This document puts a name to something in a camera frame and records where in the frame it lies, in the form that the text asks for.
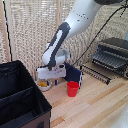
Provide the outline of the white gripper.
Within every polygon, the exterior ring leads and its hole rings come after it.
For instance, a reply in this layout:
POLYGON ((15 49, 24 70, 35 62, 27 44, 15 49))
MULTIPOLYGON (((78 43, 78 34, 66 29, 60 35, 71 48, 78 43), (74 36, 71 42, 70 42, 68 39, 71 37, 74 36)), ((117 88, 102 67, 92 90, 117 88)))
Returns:
MULTIPOLYGON (((39 67, 37 69, 39 79, 52 79, 66 76, 65 66, 62 67, 53 67, 52 70, 49 70, 47 67, 39 67)), ((50 86, 50 81, 46 80, 47 86, 50 86)), ((55 79, 55 85, 58 85, 59 79, 55 79)))

